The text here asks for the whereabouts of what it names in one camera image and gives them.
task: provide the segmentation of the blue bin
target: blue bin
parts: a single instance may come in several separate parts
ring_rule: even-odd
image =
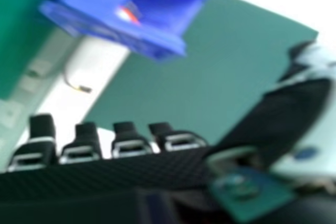
[[[46,0],[40,11],[76,36],[89,34],[117,41],[154,59],[185,55],[182,35],[204,0]],[[139,23],[120,18],[117,11],[132,3]]]

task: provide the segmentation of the textured black palm surface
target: textured black palm surface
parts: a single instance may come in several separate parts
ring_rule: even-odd
[[[331,90],[329,80],[313,80],[267,93],[207,155],[251,145],[267,167],[307,132],[323,111]]]
[[[102,195],[124,189],[191,189],[210,174],[208,147],[0,175],[0,204]]]

